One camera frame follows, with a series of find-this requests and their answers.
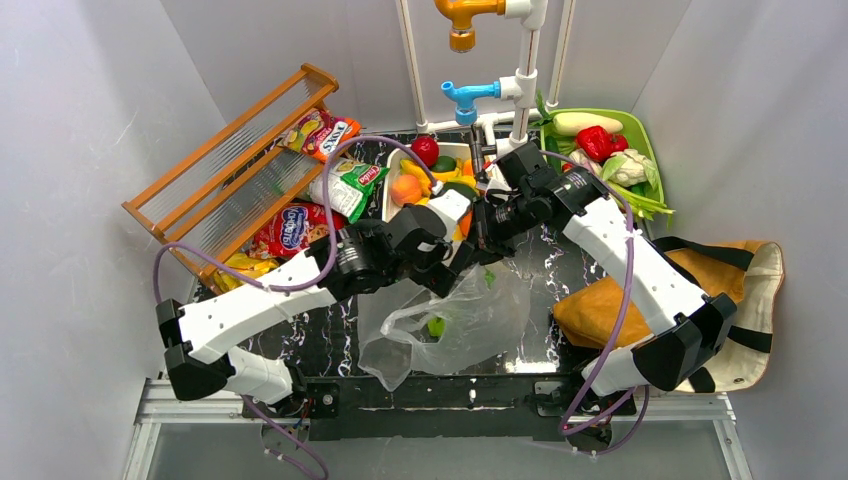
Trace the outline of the clear lemon print plastic bag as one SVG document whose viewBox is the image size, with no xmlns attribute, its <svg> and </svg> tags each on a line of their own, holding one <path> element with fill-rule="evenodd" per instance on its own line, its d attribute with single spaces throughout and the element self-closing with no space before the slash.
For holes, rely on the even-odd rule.
<svg viewBox="0 0 848 480">
<path fill-rule="evenodd" d="M 396 390 L 412 372 L 458 373 L 513 349 L 531 311 L 530 284 L 502 262 L 462 274 L 440 298 L 405 279 L 357 299 L 358 367 Z M 433 338 L 427 322 L 446 328 Z"/>
</svg>

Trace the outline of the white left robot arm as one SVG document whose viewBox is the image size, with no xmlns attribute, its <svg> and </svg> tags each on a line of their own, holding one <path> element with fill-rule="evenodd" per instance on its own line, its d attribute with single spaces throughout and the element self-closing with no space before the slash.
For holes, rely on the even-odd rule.
<svg viewBox="0 0 848 480">
<path fill-rule="evenodd" d="M 444 296 L 443 261 L 471 200 L 448 190 L 425 205 L 406 205 L 388 222 L 361 220 L 330 233 L 258 279 L 186 305 L 155 297 L 168 378 L 177 399 L 222 390 L 273 408 L 302 396 L 305 381 L 283 360 L 253 354 L 240 343 L 301 313 L 374 293 L 406 278 Z"/>
</svg>

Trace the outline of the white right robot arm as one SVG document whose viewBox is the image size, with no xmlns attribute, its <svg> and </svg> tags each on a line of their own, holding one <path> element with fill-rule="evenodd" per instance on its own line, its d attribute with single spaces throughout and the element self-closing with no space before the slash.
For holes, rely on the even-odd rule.
<svg viewBox="0 0 848 480">
<path fill-rule="evenodd" d="M 557 228 L 618 283 L 623 305 L 634 306 L 650 330 L 588 365 L 582 376 L 595 395 L 643 385 L 672 391 L 721 351 L 736 303 L 725 293 L 708 294 L 674 267 L 596 175 L 584 167 L 560 173 L 532 143 L 494 164 L 510 194 L 495 206 L 476 202 L 480 247 L 508 256 L 515 236 L 541 224 Z"/>
</svg>

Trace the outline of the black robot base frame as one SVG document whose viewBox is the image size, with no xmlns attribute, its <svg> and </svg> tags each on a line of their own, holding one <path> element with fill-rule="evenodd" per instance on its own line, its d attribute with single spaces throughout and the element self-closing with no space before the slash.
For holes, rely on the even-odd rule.
<svg viewBox="0 0 848 480">
<path fill-rule="evenodd" d="M 314 362 L 292 363 L 305 375 L 307 433 L 313 441 L 378 437 L 529 437 L 557 441 L 557 426 L 582 384 L 589 351 L 564 353 L 539 372 L 437 376 L 414 373 L 393 391 L 371 375 L 339 376 Z"/>
</svg>

